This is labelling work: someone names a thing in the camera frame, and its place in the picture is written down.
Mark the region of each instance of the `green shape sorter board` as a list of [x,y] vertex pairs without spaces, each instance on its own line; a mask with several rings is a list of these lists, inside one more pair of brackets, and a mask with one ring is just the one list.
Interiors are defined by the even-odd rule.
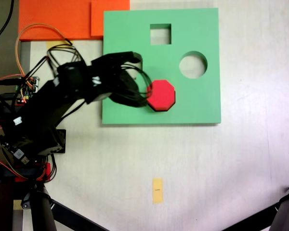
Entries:
[[[171,44],[151,45],[150,29],[171,27]],[[149,106],[133,108],[103,101],[103,124],[220,123],[220,67],[218,9],[149,10],[105,12],[104,54],[133,51],[141,54],[143,70],[166,79],[176,91],[176,103],[167,112]],[[207,62],[205,74],[185,77],[179,63],[184,55],[197,53]],[[145,90],[140,76],[136,82]]]

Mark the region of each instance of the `white table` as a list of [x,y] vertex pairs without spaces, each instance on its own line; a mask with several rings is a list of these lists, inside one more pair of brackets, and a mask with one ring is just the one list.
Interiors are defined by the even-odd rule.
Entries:
[[[131,9],[218,7],[222,123],[101,126],[101,103],[65,119],[55,200],[111,231],[219,231],[289,186],[289,0],[131,0]],[[76,41],[88,61],[101,41]],[[31,43],[31,68],[45,54]],[[38,71],[43,82],[52,75]],[[152,203],[152,179],[164,202]],[[24,230],[30,227],[25,212]],[[60,226],[58,230],[68,230]]]

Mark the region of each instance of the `yellow tape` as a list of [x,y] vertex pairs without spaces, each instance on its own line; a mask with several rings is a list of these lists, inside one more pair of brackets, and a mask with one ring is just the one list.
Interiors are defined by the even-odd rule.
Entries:
[[46,47],[47,49],[53,47],[53,46],[57,46],[57,45],[61,45],[61,44],[69,44],[66,40],[61,40],[61,41],[46,41]]
[[153,203],[158,204],[164,201],[163,198],[163,179],[154,178],[153,179]]

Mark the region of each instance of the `orange foam sheet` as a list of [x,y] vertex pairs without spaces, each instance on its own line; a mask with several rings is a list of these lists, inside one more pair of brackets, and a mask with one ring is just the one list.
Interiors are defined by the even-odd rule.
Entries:
[[128,10],[130,10],[130,0],[92,0],[91,37],[93,39],[103,39],[105,11]]
[[[58,28],[68,39],[90,39],[91,0],[20,0],[18,33],[32,23]],[[21,40],[60,40],[51,29],[38,26],[26,31]]]
[[[68,39],[102,39],[104,11],[129,10],[130,0],[20,0],[18,32],[33,23],[50,24]],[[61,40],[44,26],[29,29],[22,41]]]

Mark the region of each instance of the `red octagon block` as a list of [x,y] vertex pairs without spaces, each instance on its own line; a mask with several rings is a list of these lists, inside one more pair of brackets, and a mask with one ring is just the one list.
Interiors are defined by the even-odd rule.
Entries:
[[156,112],[166,112],[175,104],[175,89],[167,80],[152,82],[152,95],[148,98],[149,106]]

